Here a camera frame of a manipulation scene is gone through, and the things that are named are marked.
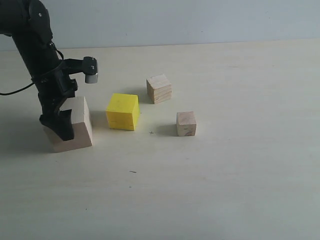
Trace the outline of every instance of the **wooden block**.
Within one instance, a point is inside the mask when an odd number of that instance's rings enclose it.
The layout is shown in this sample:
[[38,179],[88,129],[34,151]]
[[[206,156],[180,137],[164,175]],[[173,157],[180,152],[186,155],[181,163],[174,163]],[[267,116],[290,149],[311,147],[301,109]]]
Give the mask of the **wooden block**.
[[93,145],[92,125],[87,101],[84,96],[68,98],[60,107],[61,111],[71,109],[71,123],[74,130],[74,139],[62,141],[50,128],[44,126],[52,147],[56,153],[90,147]]
[[137,95],[114,93],[106,108],[109,128],[134,131],[140,115]]
[[154,104],[164,102],[172,97],[172,85],[164,74],[148,78],[146,88]]
[[196,135],[197,122],[193,111],[176,114],[176,128],[179,137]]

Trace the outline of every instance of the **white wall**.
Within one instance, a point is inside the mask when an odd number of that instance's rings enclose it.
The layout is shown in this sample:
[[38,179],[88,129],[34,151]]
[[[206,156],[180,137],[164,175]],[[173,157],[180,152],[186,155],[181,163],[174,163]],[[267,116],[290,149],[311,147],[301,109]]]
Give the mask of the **white wall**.
[[[320,37],[319,0],[42,0],[58,48]],[[0,50],[16,49],[0,36]]]

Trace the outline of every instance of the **yellow block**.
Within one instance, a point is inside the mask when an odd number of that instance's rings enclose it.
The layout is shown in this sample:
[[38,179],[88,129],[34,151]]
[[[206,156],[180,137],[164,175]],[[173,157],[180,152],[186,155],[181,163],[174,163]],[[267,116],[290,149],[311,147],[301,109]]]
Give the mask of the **yellow block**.
[[111,129],[134,131],[139,115],[137,95],[114,93],[106,108],[106,118]]

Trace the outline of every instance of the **wooden table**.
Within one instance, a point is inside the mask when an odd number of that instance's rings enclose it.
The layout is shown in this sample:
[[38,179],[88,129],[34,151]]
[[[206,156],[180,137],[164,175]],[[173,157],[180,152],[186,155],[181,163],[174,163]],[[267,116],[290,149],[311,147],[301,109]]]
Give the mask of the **wooden table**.
[[[98,59],[98,84],[76,75],[94,146],[51,153],[35,87],[1,97],[0,239],[320,239],[320,39],[63,53]],[[173,98],[154,105],[162,73]],[[30,82],[17,52],[0,76]],[[108,129],[112,93],[139,95],[135,132]],[[176,137],[187,111],[196,136]]]

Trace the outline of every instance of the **black robotic arm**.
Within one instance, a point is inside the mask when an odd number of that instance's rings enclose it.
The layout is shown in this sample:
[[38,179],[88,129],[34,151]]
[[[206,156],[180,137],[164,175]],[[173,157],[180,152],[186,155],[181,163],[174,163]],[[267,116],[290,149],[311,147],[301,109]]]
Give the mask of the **black robotic arm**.
[[0,0],[0,34],[12,37],[38,90],[41,124],[63,141],[72,140],[71,110],[60,111],[78,89],[69,75],[82,72],[86,83],[96,83],[97,60],[88,56],[83,60],[64,59],[52,42],[49,13],[39,0]]

